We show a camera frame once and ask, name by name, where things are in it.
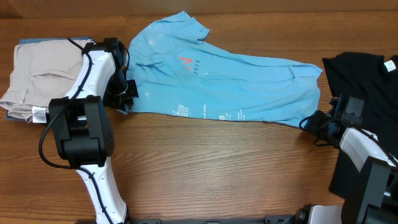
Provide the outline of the light blue printed t-shirt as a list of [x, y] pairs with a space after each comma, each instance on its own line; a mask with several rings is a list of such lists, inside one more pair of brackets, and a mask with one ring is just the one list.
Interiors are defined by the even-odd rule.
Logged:
[[135, 113], [298, 126], [318, 107], [322, 70], [283, 58], [233, 54], [206, 42], [186, 12], [155, 21], [129, 44]]

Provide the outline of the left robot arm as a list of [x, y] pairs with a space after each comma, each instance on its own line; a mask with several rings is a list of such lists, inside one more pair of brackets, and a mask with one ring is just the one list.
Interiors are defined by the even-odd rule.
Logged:
[[95, 208], [95, 223], [130, 223], [111, 167], [114, 134], [105, 108], [127, 114], [139, 96], [127, 78], [130, 55], [117, 38], [89, 42], [81, 48], [82, 68], [71, 89], [49, 103], [50, 122], [58, 155], [67, 165], [44, 156], [45, 136], [39, 140], [40, 158], [49, 166], [75, 170]]

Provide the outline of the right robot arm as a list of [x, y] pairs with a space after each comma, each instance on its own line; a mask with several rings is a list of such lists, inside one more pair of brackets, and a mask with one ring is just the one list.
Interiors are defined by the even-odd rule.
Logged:
[[361, 127], [362, 111], [317, 110], [299, 128], [339, 151], [330, 192], [340, 206], [307, 205], [294, 223], [397, 223], [397, 160]]

